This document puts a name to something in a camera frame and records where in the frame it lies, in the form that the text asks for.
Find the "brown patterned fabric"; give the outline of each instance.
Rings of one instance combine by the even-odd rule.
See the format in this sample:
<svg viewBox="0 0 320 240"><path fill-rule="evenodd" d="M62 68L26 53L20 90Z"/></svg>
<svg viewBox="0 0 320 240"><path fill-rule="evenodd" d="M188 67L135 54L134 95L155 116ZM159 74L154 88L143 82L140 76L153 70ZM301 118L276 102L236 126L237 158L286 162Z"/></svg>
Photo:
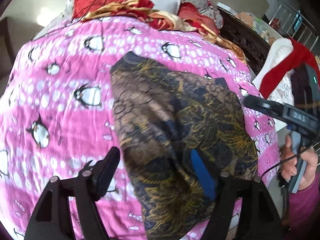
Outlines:
<svg viewBox="0 0 320 240"><path fill-rule="evenodd" d="M247 179L257 173L239 99L223 78L172 72L132 52L110 72L115 127L147 238L180 239L215 206L199 183L192 149L217 171Z"/></svg>

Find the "metal railing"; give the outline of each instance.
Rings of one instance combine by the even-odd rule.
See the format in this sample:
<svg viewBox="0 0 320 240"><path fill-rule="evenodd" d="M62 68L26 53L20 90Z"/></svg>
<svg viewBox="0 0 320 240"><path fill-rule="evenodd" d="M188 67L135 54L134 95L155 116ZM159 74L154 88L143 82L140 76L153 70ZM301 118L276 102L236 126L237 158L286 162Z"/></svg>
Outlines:
<svg viewBox="0 0 320 240"><path fill-rule="evenodd" d="M269 25L278 26L280 35L287 34L298 42L303 43L310 51L314 48L319 39L313 25L296 9L283 0L269 22Z"/></svg>

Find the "penguin print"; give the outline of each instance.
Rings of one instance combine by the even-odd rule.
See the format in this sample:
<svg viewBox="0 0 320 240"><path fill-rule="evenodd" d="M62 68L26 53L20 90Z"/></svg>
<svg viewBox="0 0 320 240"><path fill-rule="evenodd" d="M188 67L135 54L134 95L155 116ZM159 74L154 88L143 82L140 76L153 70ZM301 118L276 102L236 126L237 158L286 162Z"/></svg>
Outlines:
<svg viewBox="0 0 320 240"><path fill-rule="evenodd" d="M0 177L3 179L4 176L7 176L9 178L8 152L6 150L0 151Z"/></svg>
<svg viewBox="0 0 320 240"><path fill-rule="evenodd" d="M129 226L129 230L131 230L131 231L138 231L138 230L140 230L140 227L138 227L138 226L130 227L130 226Z"/></svg>
<svg viewBox="0 0 320 240"><path fill-rule="evenodd" d="M49 144L50 137L47 127L42 123L41 116L37 121L34 121L31 128L26 129L28 133L31 133L32 138L36 142L39 148L46 148Z"/></svg>
<svg viewBox="0 0 320 240"><path fill-rule="evenodd" d="M166 42L161 46L163 52L168 54L171 58L180 58L180 50L178 45L170 44Z"/></svg>
<svg viewBox="0 0 320 240"><path fill-rule="evenodd" d="M31 62L34 62L39 59L40 50L41 50L41 47L34 47L30 50L28 57L31 60Z"/></svg>
<svg viewBox="0 0 320 240"><path fill-rule="evenodd" d="M222 62L221 59L219 59L220 65L221 67L223 67L227 72L229 72L229 70L226 68L226 66L224 65L224 63Z"/></svg>
<svg viewBox="0 0 320 240"><path fill-rule="evenodd" d="M84 46L91 51L102 51L104 50L103 38L102 36L87 38L84 41Z"/></svg>
<svg viewBox="0 0 320 240"><path fill-rule="evenodd" d="M190 40L189 42L192 43L193 45L199 47L199 48L202 48L202 46L199 43L197 43L197 42L195 42L193 40Z"/></svg>
<svg viewBox="0 0 320 240"><path fill-rule="evenodd" d="M205 78L207 79L212 79L212 76L209 75L209 73L207 72L207 70L205 69L206 74L204 75Z"/></svg>
<svg viewBox="0 0 320 240"><path fill-rule="evenodd" d="M24 235L23 234L18 233L15 228L13 229L13 231L14 231L17 239L24 240Z"/></svg>
<svg viewBox="0 0 320 240"><path fill-rule="evenodd" d="M260 152L260 150L258 148L258 140L254 138L253 141L254 141L254 144L255 144L255 146L257 148L257 155L258 155L258 157L260 157L261 156L261 152Z"/></svg>
<svg viewBox="0 0 320 240"><path fill-rule="evenodd" d="M126 29L125 31L129 31L129 32L131 32L132 34L135 34L135 35L142 34L142 31L140 31L139 29L135 28L134 26Z"/></svg>
<svg viewBox="0 0 320 240"><path fill-rule="evenodd" d="M18 202L18 200L15 200L14 202L17 204L17 206L18 206L23 212L26 211L26 209L24 208L24 206L23 206L22 204L20 204L20 203Z"/></svg>
<svg viewBox="0 0 320 240"><path fill-rule="evenodd" d="M143 222L142 216L134 215L134 214L131 213L131 211L129 212L128 217L129 218L133 218L134 220L136 220L138 222L141 222L141 223Z"/></svg>
<svg viewBox="0 0 320 240"><path fill-rule="evenodd" d="M271 141L270 141L270 138L269 138L269 134L266 134L266 135L265 135L265 138L266 138L266 143L267 143L267 144L270 144Z"/></svg>
<svg viewBox="0 0 320 240"><path fill-rule="evenodd" d="M254 121L254 127L255 127L255 128L257 128L257 129L258 129L258 131L261 131L261 129L260 129L260 125L259 125L259 123L258 123L257 119L255 119L255 121Z"/></svg>
<svg viewBox="0 0 320 240"><path fill-rule="evenodd" d="M233 59L231 59L230 57L227 57L227 61L228 61L228 62L231 64L231 66L233 66L234 68L237 67L236 62L235 62Z"/></svg>
<svg viewBox="0 0 320 240"><path fill-rule="evenodd" d="M270 125L271 127L273 127L273 122L271 121L270 118L268 118L268 125Z"/></svg>
<svg viewBox="0 0 320 240"><path fill-rule="evenodd" d="M244 88L242 88L240 85L239 86L239 89L240 89L240 92L241 94L244 96L244 97L247 97L249 95L249 93L247 92L247 90L245 90Z"/></svg>
<svg viewBox="0 0 320 240"><path fill-rule="evenodd" d="M18 99L18 94L19 94L19 90L20 90L20 84L18 86L16 86L12 92L10 93L9 96L9 106L11 106L12 104L14 104L17 99Z"/></svg>
<svg viewBox="0 0 320 240"><path fill-rule="evenodd" d="M56 63L52 63L44 68L49 75L56 75L60 71L60 66Z"/></svg>
<svg viewBox="0 0 320 240"><path fill-rule="evenodd" d="M89 106L101 106L101 88L87 87L85 84L79 87L74 93L74 97L82 106L89 108Z"/></svg>

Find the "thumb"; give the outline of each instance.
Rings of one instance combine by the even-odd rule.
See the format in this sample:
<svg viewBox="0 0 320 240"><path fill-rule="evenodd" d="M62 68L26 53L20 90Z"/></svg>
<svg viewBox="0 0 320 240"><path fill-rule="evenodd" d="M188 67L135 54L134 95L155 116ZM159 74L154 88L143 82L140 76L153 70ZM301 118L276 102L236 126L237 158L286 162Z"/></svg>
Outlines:
<svg viewBox="0 0 320 240"><path fill-rule="evenodd" d="M287 134L285 137L285 147L291 148L291 144L292 144L291 137L289 134Z"/></svg>

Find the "pink blanket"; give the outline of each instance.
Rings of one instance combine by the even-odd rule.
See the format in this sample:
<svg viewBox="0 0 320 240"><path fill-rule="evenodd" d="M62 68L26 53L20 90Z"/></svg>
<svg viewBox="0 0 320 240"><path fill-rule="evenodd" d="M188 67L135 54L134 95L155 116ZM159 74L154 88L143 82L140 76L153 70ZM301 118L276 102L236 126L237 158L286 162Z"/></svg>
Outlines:
<svg viewBox="0 0 320 240"><path fill-rule="evenodd" d="M172 70L224 77L240 100L246 93L259 95L250 83L248 67L232 52L207 43L198 33L159 32L129 17L63 22L57 30L28 42L18 53L0 100L0 218L6 218L2 222L15 238L24 235L51 176L76 176L88 160L100 160L112 146L119 147L109 68L128 51ZM274 121L247 108L244 118L259 150L261 175L279 161ZM269 172L264 182L268 184L275 173ZM97 206L110 237L146 239L141 205L122 160ZM73 199L70 209L79 239ZM239 213L237 202L234 215ZM199 239L205 226L198 224L184 239Z"/></svg>

